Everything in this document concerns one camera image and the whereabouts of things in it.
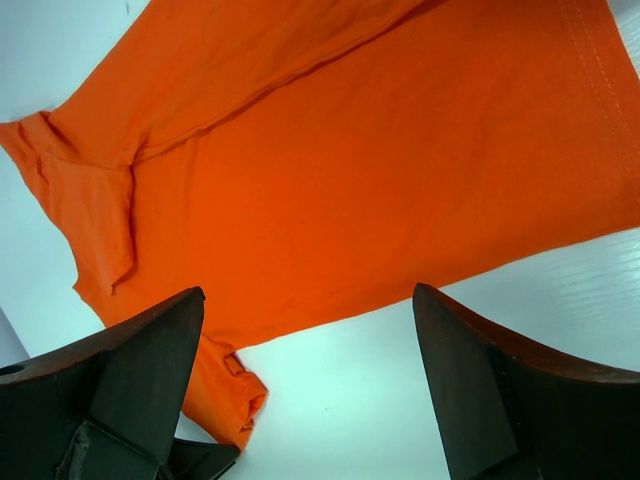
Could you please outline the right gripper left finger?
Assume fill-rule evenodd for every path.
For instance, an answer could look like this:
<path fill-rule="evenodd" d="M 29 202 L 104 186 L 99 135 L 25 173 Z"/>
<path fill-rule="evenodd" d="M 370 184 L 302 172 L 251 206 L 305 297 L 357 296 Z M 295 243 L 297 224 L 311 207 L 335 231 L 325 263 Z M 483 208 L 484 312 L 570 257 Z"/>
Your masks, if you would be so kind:
<path fill-rule="evenodd" d="M 204 293 L 1 369 L 4 479 L 153 479 L 193 368 Z"/>

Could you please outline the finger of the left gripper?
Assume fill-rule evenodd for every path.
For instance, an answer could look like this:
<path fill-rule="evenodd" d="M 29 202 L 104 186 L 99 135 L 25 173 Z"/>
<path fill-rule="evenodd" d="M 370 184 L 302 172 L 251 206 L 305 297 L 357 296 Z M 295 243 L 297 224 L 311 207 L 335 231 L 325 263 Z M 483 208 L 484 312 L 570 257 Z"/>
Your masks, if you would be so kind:
<path fill-rule="evenodd" d="M 167 460 L 169 479 L 219 479 L 240 456 L 233 444 L 175 438 Z"/>

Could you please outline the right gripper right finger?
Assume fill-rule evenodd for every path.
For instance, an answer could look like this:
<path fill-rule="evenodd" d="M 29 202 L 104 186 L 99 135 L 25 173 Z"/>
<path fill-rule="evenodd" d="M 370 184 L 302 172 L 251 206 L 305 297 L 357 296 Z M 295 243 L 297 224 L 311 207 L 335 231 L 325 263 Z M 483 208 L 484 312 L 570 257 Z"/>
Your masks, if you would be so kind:
<path fill-rule="evenodd" d="M 638 478 L 638 372 L 550 348 L 430 285 L 412 305 L 451 478 Z"/>

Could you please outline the orange t-shirt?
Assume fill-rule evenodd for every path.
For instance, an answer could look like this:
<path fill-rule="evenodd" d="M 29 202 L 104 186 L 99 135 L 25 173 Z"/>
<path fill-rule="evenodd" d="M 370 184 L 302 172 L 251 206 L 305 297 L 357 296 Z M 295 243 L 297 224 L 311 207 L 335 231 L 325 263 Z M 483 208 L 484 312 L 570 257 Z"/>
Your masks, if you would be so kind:
<path fill-rule="evenodd" d="M 239 447 L 238 350 L 639 223 L 604 1 L 153 1 L 1 144 L 106 325 L 204 290 L 184 410 Z"/>

